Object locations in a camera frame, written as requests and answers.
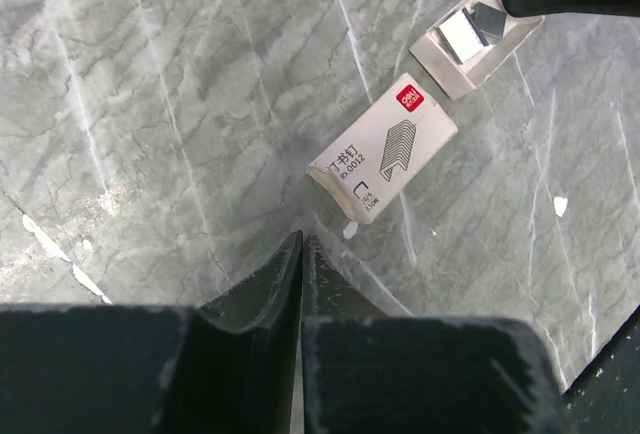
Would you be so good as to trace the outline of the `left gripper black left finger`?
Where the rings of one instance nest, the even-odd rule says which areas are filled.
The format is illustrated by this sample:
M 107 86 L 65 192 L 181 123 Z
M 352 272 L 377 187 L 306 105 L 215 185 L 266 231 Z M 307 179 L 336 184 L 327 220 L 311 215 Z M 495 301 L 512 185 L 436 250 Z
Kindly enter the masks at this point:
M 286 433 L 303 236 L 187 305 L 5 304 L 5 433 Z

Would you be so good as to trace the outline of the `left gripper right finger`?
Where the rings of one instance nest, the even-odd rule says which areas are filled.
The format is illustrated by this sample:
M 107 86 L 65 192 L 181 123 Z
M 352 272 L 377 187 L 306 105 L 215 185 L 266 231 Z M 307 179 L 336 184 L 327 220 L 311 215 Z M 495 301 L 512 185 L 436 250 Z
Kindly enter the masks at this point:
M 302 364 L 309 433 L 561 433 L 547 350 L 502 317 L 392 317 L 303 248 Z

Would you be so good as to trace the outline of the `metal staple strip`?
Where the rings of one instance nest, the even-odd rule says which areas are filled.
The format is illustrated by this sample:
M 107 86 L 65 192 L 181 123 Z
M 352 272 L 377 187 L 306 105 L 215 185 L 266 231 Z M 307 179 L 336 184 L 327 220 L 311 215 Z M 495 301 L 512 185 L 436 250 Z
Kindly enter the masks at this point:
M 478 2 L 474 5 L 472 20 L 485 46 L 503 39 L 507 20 L 504 11 Z

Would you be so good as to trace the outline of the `small white staple box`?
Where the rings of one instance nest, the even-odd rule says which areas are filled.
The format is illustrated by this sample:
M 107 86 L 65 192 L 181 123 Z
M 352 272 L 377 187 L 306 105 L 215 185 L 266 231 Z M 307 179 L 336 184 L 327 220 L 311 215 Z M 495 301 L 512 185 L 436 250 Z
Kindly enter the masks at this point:
M 543 22 L 510 16 L 501 0 L 461 0 L 410 53 L 455 100 L 478 89 Z

